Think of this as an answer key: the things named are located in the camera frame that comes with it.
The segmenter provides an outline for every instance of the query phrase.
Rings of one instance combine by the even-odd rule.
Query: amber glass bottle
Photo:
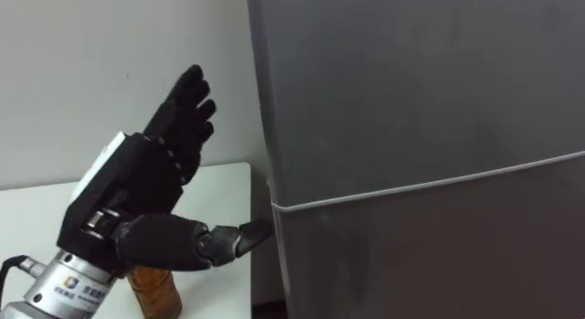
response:
[[[170,271],[137,267],[128,274],[145,319],[175,319],[182,309],[181,297]]]

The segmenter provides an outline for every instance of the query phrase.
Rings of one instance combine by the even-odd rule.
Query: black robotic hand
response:
[[[199,168],[215,102],[199,66],[185,72],[144,133],[125,136],[71,202],[58,246],[117,276],[133,266],[198,271],[271,235],[266,221],[215,227],[170,214]]]

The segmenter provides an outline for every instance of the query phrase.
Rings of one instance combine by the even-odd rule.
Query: white table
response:
[[[75,183],[0,192],[0,261],[26,254],[48,263],[57,252],[61,220]],[[250,166],[245,163],[200,168],[174,210],[210,225],[250,220]],[[221,268],[175,272],[183,300],[181,318],[250,319],[250,255]],[[32,278],[13,269],[6,279],[3,306],[22,301]],[[118,281],[94,318],[143,318],[128,282]]]

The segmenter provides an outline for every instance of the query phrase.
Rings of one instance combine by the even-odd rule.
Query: robotic fingertip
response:
[[[272,224],[264,219],[256,219],[240,225],[239,233],[236,257],[241,257],[266,240],[272,234]]]

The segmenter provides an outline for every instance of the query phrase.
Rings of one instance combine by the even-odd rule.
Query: wire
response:
[[[20,255],[11,257],[10,259],[4,261],[2,263],[2,269],[0,269],[0,310],[2,310],[2,294],[4,293],[4,283],[6,282],[6,276],[8,275],[8,270],[10,268],[14,268],[18,266],[20,263],[27,259],[27,255]]]

